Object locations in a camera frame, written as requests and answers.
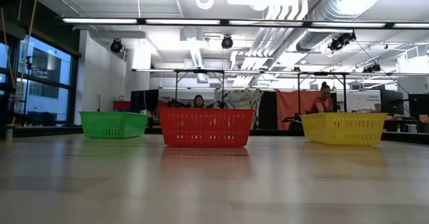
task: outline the security camera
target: security camera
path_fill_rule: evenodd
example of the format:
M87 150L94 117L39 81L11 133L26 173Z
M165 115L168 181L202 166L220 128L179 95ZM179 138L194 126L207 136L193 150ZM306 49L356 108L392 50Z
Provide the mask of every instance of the security camera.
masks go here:
M231 36L223 36L223 40L222 40L222 48L224 49L229 49L231 47L233 47L233 39L231 39Z
M114 53L120 53L122 48L121 39L114 39L113 43L110 45L110 50Z

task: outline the red basket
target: red basket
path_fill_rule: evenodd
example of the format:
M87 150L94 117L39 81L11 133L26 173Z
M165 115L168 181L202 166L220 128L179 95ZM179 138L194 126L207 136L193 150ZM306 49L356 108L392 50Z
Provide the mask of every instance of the red basket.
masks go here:
M198 148L245 146L254 112L253 109L159 110L166 145Z

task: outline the rope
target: rope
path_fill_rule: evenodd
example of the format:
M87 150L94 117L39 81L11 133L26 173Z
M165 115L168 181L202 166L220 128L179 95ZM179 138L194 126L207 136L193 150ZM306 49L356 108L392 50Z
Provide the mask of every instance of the rope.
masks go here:
M25 45L25 51L24 51L24 54L27 55L27 56L28 56L29 40L32 37L34 15L36 14L36 6L37 6L37 4L38 4L38 0L34 0L32 20L30 21L29 29L28 29L28 41L27 41L27 44ZM18 109L19 109L19 104L20 104L20 102L19 102L20 99L19 98L20 98L20 96L22 94L24 71L25 71L25 63L23 62L22 69L21 69L21 84L19 85L19 91L18 91L18 94L17 94L17 103L16 103L15 113L17 113ZM15 124L15 118L13 118L13 120L12 120L12 126L13 126L13 124Z
M11 59L10 59L9 51L7 50L6 24L5 24L5 15L3 13L3 8L1 8L1 24L3 26L3 38L5 40L7 67L9 69L9 74L11 75L12 87L15 89L15 79L12 73Z

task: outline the black wall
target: black wall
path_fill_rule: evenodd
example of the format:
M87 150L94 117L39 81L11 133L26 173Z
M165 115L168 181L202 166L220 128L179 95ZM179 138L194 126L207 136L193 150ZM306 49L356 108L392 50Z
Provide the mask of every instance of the black wall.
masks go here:
M5 20L28 31L32 18L34 0L14 1L4 7ZM79 31L63 25L58 15L41 3L37 4L32 36L74 56L80 56Z

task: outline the orange curtain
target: orange curtain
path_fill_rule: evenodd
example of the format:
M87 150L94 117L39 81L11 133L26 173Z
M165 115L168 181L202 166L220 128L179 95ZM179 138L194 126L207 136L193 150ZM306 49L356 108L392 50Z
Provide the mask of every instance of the orange curtain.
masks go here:
M300 115L306 114L306 111L310 110L311 104L319 94L318 91L301 91ZM282 120L285 117L293 117L298 112L298 91L283 92L277 90L276 97L279 129L288 130L290 123L283 123Z

